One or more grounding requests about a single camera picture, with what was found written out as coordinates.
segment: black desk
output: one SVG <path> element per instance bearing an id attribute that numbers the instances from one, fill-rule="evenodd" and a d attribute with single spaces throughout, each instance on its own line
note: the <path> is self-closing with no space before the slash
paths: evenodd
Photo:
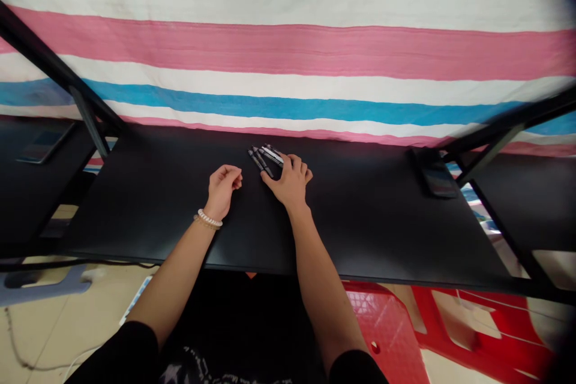
<path id="1" fill-rule="evenodd" d="M 576 159 L 499 154 L 470 183 L 533 278 L 533 251 L 576 251 Z"/>
<path id="2" fill-rule="evenodd" d="M 462 196 L 423 194 L 407 148 L 131 125 L 90 188 L 61 253 L 162 262 L 208 197 L 221 164 L 242 168 L 229 216 L 206 266 L 288 274 L 288 217 L 246 149 L 270 142 L 314 172 L 307 199 L 343 278 L 451 286 L 510 285 Z"/>
<path id="3" fill-rule="evenodd" d="M 58 207 L 70 179 L 82 170 L 95 146 L 80 123 L 46 164 L 17 162 L 22 150 L 59 120 L 0 116 L 0 254 L 20 256 Z"/>

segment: black shirt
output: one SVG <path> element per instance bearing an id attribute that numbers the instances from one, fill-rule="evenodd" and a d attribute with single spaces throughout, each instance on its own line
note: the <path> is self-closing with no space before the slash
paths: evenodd
<path id="1" fill-rule="evenodd" d="M 385 384 L 372 357 L 322 367 L 296 278 L 202 271 L 160 354 L 150 327 L 128 322 L 68 383 Z"/>

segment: red plastic stool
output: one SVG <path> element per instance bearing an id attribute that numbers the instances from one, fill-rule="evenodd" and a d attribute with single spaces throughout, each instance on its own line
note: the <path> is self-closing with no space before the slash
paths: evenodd
<path id="1" fill-rule="evenodd" d="M 462 300 L 495 309 L 491 316 L 498 330 L 503 333 L 502 338 L 499 339 L 477 332 L 472 350 L 467 350 L 456 345 L 450 339 L 440 310 L 432 295 L 433 291 L 455 297 L 458 295 L 453 289 L 412 287 L 427 330 L 426 334 L 416 333 L 422 348 L 434 351 L 462 366 L 477 370 L 505 384 L 535 384 L 538 381 L 520 371 L 537 378 L 544 377 L 553 353 L 543 345 L 534 331 L 528 311 L 522 310 L 527 309 L 526 298 L 484 292 L 478 293 L 479 296 L 484 297 L 480 298 L 475 296 L 475 293 L 468 294 L 461 290 L 460 298 Z M 504 333 L 532 343 L 505 336 Z"/>
<path id="2" fill-rule="evenodd" d="M 372 357 L 390 384 L 430 384 L 404 304 L 386 288 L 343 282 Z"/>

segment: smartphone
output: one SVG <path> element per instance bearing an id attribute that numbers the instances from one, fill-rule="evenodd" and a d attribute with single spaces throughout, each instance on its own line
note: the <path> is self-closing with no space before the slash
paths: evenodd
<path id="1" fill-rule="evenodd" d="M 27 145 L 16 159 L 18 162 L 43 164 L 74 128 L 75 122 L 58 122 L 47 126 Z"/>
<path id="2" fill-rule="evenodd" d="M 438 150 L 413 148 L 411 151 L 430 193 L 438 198 L 457 198 L 458 185 L 442 161 Z"/>

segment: marker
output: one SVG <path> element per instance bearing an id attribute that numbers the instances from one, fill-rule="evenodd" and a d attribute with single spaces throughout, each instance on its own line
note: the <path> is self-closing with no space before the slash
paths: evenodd
<path id="1" fill-rule="evenodd" d="M 276 158 L 273 158 L 272 156 L 270 156 L 268 153 L 266 153 L 264 151 L 264 149 L 258 149 L 258 151 L 260 152 L 260 154 L 262 154 L 263 156 L 266 156 L 268 159 L 270 159 L 272 162 L 274 162 L 276 165 L 278 165 L 280 168 L 284 167 L 284 163 L 280 162 L 279 160 L 277 160 Z"/>
<path id="2" fill-rule="evenodd" d="M 264 168 L 262 167 L 260 162 L 258 162 L 258 159 L 256 159 L 256 157 L 254 156 L 254 152 L 252 150 L 248 150 L 248 155 L 252 158 L 252 160 L 254 161 L 254 163 L 256 164 L 258 169 L 260 170 L 260 172 L 264 171 Z"/>
<path id="3" fill-rule="evenodd" d="M 270 178 L 274 178 L 274 174 L 272 174 L 272 171 L 270 171 L 270 168 L 268 168 L 268 165 L 266 165 L 266 162 L 264 162 L 264 159 L 262 159 L 262 156 L 260 156 L 260 153 L 258 153 L 258 147 L 252 146 L 252 150 L 256 154 L 260 164 L 264 167 L 264 170 L 268 173 Z"/>
<path id="4" fill-rule="evenodd" d="M 282 159 L 282 156 L 280 156 L 280 150 L 278 150 L 277 148 L 274 148 L 271 144 L 264 144 L 264 147 L 270 149 L 271 151 L 276 153 L 278 155 L 278 157 L 280 157 L 280 159 Z"/>
<path id="5" fill-rule="evenodd" d="M 267 147 L 262 147 L 262 150 L 264 150 L 266 152 L 267 155 L 269 155 L 270 157 L 276 159 L 278 162 L 281 162 L 282 165 L 284 165 L 284 161 L 282 160 L 282 158 L 280 156 L 278 156 L 276 153 L 274 153 L 272 150 L 270 150 Z"/>

